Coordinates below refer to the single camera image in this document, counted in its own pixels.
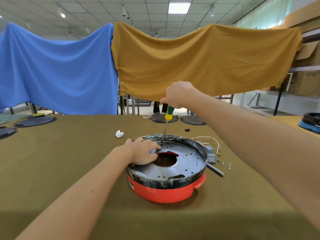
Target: screwdriver handle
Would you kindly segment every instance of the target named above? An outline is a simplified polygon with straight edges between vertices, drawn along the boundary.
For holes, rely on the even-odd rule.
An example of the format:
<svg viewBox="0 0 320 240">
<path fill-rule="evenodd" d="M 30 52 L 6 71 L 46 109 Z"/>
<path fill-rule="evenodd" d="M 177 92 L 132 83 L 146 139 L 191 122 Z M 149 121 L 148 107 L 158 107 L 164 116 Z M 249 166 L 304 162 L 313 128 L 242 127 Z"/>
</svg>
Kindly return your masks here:
<svg viewBox="0 0 320 240">
<path fill-rule="evenodd" d="M 171 107 L 171 106 L 168 106 L 167 113 L 165 114 L 165 119 L 166 119 L 166 121 L 172 120 L 172 114 L 173 114 L 173 112 L 174 112 L 174 108 Z"/>
</svg>

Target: hand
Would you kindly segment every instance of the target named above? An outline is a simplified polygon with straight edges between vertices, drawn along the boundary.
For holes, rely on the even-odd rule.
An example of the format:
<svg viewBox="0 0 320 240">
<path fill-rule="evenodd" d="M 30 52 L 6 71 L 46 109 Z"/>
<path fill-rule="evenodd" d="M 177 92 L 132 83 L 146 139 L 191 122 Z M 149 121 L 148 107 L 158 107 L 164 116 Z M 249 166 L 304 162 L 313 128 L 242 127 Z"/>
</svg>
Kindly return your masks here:
<svg viewBox="0 0 320 240">
<path fill-rule="evenodd" d="M 197 91 L 188 81 L 179 81 L 171 84 L 166 89 L 166 97 L 160 100 L 160 103 L 169 104 L 171 107 L 180 109 L 186 104 L 187 98 Z"/>
<path fill-rule="evenodd" d="M 161 146 L 157 143 L 150 140 L 144 140 L 141 137 L 139 137 L 135 141 L 127 139 L 124 145 L 130 147 L 132 151 L 132 159 L 130 163 L 136 165 L 145 165 L 155 161 L 158 155 L 156 153 L 149 154 L 149 152 L 153 149 L 161 149 Z"/>
</svg>

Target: black pants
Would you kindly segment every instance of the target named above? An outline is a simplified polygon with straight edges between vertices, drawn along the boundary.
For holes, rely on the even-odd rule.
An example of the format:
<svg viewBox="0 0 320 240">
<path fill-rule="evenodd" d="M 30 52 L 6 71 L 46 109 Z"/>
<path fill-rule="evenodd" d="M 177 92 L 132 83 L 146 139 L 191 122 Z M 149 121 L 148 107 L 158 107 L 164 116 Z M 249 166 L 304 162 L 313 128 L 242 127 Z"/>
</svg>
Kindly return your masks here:
<svg viewBox="0 0 320 240">
<path fill-rule="evenodd" d="M 159 105 L 160 105 L 160 102 L 154 101 L 153 113 L 160 113 Z M 168 110 L 168 104 L 163 104 L 162 113 L 166 113 L 167 110 Z"/>
</svg>

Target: person's left hand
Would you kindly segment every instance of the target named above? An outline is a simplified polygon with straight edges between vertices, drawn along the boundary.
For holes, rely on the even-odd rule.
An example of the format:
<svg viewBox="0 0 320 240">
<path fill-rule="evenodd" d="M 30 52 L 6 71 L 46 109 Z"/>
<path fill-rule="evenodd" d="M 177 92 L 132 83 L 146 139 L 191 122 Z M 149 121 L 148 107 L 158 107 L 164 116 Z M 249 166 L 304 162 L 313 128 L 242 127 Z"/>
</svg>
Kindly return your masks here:
<svg viewBox="0 0 320 240">
<path fill-rule="evenodd" d="M 145 165 L 150 162 L 153 162 L 157 159 L 158 155 L 156 153 L 149 154 L 149 152 L 153 149 L 161 149 L 161 146 L 156 142 L 150 140 L 144 140 L 141 137 L 136 139 L 135 141 L 131 141 L 131 139 L 127 139 L 124 144 L 131 149 L 132 159 L 131 163 L 136 165 Z"/>
</svg>

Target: screwdriver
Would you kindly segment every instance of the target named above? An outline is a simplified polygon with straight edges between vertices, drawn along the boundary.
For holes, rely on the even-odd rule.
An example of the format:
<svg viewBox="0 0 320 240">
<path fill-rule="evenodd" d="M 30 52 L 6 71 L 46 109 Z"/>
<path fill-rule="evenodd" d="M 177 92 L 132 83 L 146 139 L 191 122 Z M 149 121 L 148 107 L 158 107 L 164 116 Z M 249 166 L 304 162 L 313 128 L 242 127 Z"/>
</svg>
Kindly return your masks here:
<svg viewBox="0 0 320 240">
<path fill-rule="evenodd" d="M 163 136 L 162 136 L 161 144 L 163 143 L 163 139 L 165 138 L 165 134 L 166 134 L 168 122 L 169 122 L 170 120 L 172 120 L 172 114 L 173 114 L 173 112 L 174 112 L 174 108 L 171 107 L 171 106 L 168 106 L 167 113 L 165 114 L 165 120 L 166 120 L 167 122 L 166 122 L 166 124 L 165 124 L 165 129 L 164 129 L 164 133 L 163 133 Z"/>
</svg>

